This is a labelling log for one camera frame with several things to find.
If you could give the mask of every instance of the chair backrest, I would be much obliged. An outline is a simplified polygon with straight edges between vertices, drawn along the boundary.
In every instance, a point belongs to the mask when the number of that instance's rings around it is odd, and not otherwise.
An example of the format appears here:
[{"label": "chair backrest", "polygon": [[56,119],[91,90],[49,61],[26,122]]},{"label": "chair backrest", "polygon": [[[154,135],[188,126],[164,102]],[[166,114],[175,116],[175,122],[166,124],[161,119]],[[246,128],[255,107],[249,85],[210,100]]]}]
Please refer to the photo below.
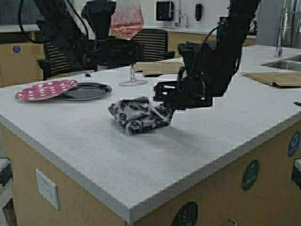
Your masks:
[{"label": "chair backrest", "polygon": [[165,60],[162,53],[168,51],[168,32],[161,29],[141,29],[132,40],[144,45],[144,61]]},{"label": "chair backrest", "polygon": [[52,63],[48,72],[44,72],[46,78],[59,74],[83,71],[83,68],[71,67],[67,61],[66,55],[60,49],[50,42],[44,44],[45,59]]}]

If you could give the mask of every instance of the office chair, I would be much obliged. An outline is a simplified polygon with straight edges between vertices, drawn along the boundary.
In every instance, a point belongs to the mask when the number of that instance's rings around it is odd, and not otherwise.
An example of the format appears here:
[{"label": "office chair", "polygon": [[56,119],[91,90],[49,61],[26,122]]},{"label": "office chair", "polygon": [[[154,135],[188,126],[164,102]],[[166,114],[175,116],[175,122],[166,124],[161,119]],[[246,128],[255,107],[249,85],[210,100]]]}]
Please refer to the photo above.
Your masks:
[{"label": "office chair", "polygon": [[43,70],[43,80],[46,81],[54,76],[59,75],[61,77],[71,76],[81,73],[74,72],[82,72],[85,73],[87,71],[92,72],[94,69],[92,68],[74,68],[71,67],[67,61],[67,58],[64,53],[62,53],[59,48],[52,45],[50,42],[44,44],[44,52],[45,59],[37,60],[39,67]]},{"label": "office chair", "polygon": [[144,45],[145,62],[174,58],[174,51],[168,52],[168,32],[161,29],[141,29],[132,40]]}]

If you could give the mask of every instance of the black and white patterned cloth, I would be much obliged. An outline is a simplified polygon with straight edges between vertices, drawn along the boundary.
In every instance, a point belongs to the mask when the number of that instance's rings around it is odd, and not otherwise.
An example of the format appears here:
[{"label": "black and white patterned cloth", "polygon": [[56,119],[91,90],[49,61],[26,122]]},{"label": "black and white patterned cloth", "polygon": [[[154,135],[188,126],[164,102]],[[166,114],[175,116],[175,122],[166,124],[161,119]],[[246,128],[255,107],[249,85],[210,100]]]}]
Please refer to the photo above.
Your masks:
[{"label": "black and white patterned cloth", "polygon": [[168,126],[174,115],[174,110],[165,104],[152,107],[147,97],[121,100],[112,104],[109,111],[128,135]]}]

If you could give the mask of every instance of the white countertop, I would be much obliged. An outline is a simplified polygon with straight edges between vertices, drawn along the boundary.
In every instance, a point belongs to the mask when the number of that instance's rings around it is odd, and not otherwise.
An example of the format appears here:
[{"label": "white countertop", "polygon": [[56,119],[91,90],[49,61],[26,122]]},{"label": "white countertop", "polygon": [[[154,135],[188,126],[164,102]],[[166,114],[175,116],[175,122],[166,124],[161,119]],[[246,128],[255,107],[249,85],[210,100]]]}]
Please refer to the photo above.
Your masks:
[{"label": "white countertop", "polygon": [[[39,28],[35,24],[23,25],[23,28],[27,32],[39,31]],[[18,33],[21,32],[19,25],[6,25],[0,26],[0,33]]]},{"label": "white countertop", "polygon": [[[274,53],[271,47],[245,48],[241,71],[277,71],[260,66],[275,61]],[[300,54],[283,51],[285,57]],[[19,103],[15,93],[30,84],[2,88],[0,122],[129,223],[301,119],[301,108],[293,104],[301,101],[301,89],[279,90],[237,74],[213,107],[177,112],[170,126],[129,137],[108,107],[123,98],[152,98],[158,80],[120,87],[128,77],[129,68],[93,73],[91,79],[73,76],[113,88],[106,99],[82,103]]]},{"label": "white countertop", "polygon": [[[163,29],[168,32],[179,32],[179,33],[191,33],[191,34],[209,34],[211,29],[199,29],[193,27],[170,27],[170,26],[144,26],[143,28],[158,28]],[[248,39],[256,39],[256,35],[248,35]]]}]

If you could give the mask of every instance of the wine glass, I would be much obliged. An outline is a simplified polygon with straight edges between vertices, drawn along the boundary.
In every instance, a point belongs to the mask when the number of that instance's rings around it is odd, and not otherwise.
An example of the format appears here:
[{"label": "wine glass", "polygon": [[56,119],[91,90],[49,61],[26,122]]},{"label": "wine glass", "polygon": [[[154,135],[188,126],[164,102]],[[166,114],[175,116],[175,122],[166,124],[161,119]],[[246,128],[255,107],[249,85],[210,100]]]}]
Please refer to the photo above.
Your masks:
[{"label": "wine glass", "polygon": [[[131,40],[143,27],[144,20],[139,0],[123,0],[117,3],[111,18],[111,29],[126,40]],[[134,64],[130,65],[130,80],[120,86],[139,86],[146,80],[135,78]]]},{"label": "wine glass", "polygon": [[120,83],[119,84],[120,86],[139,86],[147,83],[146,80],[138,80],[135,78],[134,65],[130,65],[130,73],[131,73],[130,80]]}]

